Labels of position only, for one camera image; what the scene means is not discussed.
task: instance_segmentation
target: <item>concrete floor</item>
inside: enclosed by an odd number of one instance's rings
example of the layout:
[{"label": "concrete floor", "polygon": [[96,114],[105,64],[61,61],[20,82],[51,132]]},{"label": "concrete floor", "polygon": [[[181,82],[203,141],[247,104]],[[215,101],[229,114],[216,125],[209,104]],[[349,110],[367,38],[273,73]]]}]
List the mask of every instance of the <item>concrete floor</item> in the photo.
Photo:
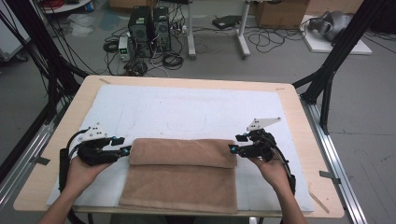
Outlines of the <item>concrete floor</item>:
[{"label": "concrete floor", "polygon": [[[96,18],[95,30],[87,37],[66,35],[70,46],[93,70],[106,69],[104,39],[126,26],[128,15],[108,9],[106,1],[98,2],[90,14]],[[85,13],[77,10],[73,13]],[[61,20],[68,16],[61,15]],[[195,24],[214,28],[214,17],[194,19]],[[373,40],[396,50],[395,41],[378,37]],[[178,70],[166,70],[170,78],[200,78],[258,82],[292,83],[319,69],[327,53],[312,53],[303,40],[286,40],[268,53],[260,53],[248,43],[251,56],[242,60],[234,34],[196,33],[197,60],[187,57],[186,45],[181,56],[185,61]],[[396,222],[396,55],[365,38],[373,51],[370,56],[349,55],[338,70],[332,88],[329,131],[349,181],[368,223]],[[185,36],[180,37],[186,44]],[[78,62],[81,69],[88,69]],[[118,56],[110,65],[114,72],[122,71]],[[153,69],[145,77],[168,77],[163,70]],[[304,92],[306,87],[298,89]],[[32,60],[27,63],[7,63],[0,68],[0,162],[15,147],[21,136],[45,105],[47,98]],[[18,186],[0,213],[0,223],[36,222],[42,214],[15,211],[13,200]],[[110,215],[94,215],[96,223],[109,223]],[[349,223],[341,219],[310,218],[310,223]],[[264,223],[278,223],[268,218]]]}]

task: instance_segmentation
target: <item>brown box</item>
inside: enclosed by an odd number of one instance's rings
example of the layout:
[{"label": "brown box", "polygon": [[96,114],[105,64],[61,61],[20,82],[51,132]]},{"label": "brown box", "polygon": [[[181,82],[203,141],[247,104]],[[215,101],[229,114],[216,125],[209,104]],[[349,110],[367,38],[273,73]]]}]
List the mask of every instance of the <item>brown box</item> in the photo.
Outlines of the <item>brown box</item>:
[{"label": "brown box", "polygon": [[280,4],[259,3],[256,21],[260,27],[298,29],[310,0],[284,0]]},{"label": "brown box", "polygon": [[154,8],[157,0],[108,0],[110,7],[118,9],[134,8],[135,6],[150,6]]},{"label": "brown box", "polygon": [[321,16],[324,12],[340,10],[344,13],[356,13],[363,0],[312,0],[306,15]]}]

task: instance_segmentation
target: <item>person's right hand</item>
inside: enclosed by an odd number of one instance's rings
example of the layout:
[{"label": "person's right hand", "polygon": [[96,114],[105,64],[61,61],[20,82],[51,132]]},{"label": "person's right hand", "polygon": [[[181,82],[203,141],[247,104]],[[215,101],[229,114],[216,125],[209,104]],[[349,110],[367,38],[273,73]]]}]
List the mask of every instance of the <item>person's right hand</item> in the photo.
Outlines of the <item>person's right hand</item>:
[{"label": "person's right hand", "polygon": [[285,166],[280,159],[274,157],[270,161],[262,161],[259,158],[249,158],[254,164],[259,167],[264,179],[278,191],[289,187],[289,180],[286,174]]}]

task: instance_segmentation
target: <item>hand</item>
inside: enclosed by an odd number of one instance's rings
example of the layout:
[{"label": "hand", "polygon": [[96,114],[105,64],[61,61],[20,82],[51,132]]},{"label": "hand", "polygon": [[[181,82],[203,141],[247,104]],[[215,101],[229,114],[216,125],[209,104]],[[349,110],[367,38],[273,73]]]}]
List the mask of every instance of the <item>hand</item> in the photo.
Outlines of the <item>hand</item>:
[{"label": "hand", "polygon": [[285,166],[279,158],[274,157],[268,162],[262,161],[259,158],[249,159],[254,164],[256,164],[257,167],[259,167],[262,176],[274,188],[275,191],[283,188],[290,188]]},{"label": "hand", "polygon": [[67,182],[64,191],[69,191],[78,197],[95,178],[112,163],[90,166],[76,156],[70,162]]}]

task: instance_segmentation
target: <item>cloth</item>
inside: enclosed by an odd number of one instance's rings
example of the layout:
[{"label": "cloth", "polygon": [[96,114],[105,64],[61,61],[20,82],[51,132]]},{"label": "cloth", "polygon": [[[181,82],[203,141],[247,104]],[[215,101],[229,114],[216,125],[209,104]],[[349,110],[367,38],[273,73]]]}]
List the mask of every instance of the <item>cloth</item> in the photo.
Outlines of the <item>cloth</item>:
[{"label": "cloth", "polygon": [[131,148],[121,207],[235,214],[231,140],[140,138]]}]

